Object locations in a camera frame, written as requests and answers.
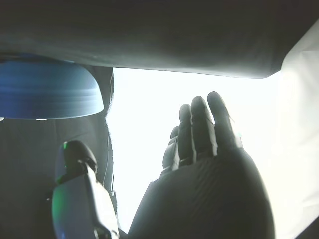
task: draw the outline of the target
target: thin cable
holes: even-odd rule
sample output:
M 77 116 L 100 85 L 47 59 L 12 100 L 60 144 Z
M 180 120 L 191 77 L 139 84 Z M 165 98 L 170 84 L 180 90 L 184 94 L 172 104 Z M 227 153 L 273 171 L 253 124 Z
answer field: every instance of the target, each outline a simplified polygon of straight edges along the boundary
M 109 107 L 111 105 L 111 99 L 112 99 L 112 79 L 113 79 L 113 71 L 112 71 L 112 75 L 111 75 L 111 78 L 110 78 L 110 101 L 109 101 Z M 106 167 L 105 167 L 104 178 L 103 178 L 103 187 L 104 187 L 104 183 L 105 183 L 106 172 L 107 172 L 108 165 L 109 165 L 109 144 L 110 144 L 110 131 L 109 131 L 109 129 L 108 129 L 108 132 L 109 133 L 108 133 L 107 156 L 106 156 L 107 161 L 106 161 Z

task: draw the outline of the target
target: white fabric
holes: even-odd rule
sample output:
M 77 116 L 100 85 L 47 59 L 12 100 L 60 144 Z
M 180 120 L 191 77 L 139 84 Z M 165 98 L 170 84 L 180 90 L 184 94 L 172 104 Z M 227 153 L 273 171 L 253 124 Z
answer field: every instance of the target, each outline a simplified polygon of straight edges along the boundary
M 319 215 L 319 21 L 285 57 L 269 187 L 278 239 Z

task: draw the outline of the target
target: blue object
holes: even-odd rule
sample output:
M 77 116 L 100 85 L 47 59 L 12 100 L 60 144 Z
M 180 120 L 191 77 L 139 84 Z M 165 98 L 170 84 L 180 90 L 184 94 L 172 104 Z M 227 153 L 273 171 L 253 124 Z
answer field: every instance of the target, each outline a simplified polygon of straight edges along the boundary
M 104 108 L 96 80 L 80 65 L 27 54 L 0 60 L 0 117 L 63 119 Z

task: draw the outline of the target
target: hand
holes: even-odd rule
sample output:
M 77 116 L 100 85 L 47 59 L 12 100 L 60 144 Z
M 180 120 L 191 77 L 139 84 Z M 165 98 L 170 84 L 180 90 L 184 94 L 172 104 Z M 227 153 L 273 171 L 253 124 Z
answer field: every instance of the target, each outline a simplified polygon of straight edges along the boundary
M 242 148 L 240 137 L 234 133 L 221 96 L 217 92 L 211 92 L 207 101 L 215 125 L 201 96 L 195 97 L 191 106 L 183 105 L 179 111 L 180 125 L 173 129 L 164 154 L 164 171 L 161 175 L 205 158 L 213 159 L 229 150 Z

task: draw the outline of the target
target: bright white background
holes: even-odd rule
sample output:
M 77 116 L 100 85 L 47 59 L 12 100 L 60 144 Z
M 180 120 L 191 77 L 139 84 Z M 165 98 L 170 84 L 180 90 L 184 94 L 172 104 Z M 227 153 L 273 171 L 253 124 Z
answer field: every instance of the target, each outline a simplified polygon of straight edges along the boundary
M 241 79 L 165 71 L 114 69 L 114 99 L 107 122 L 114 151 L 119 221 L 128 231 L 140 200 L 162 170 L 179 107 L 217 91 L 224 99 L 264 180 L 272 151 L 280 74 Z

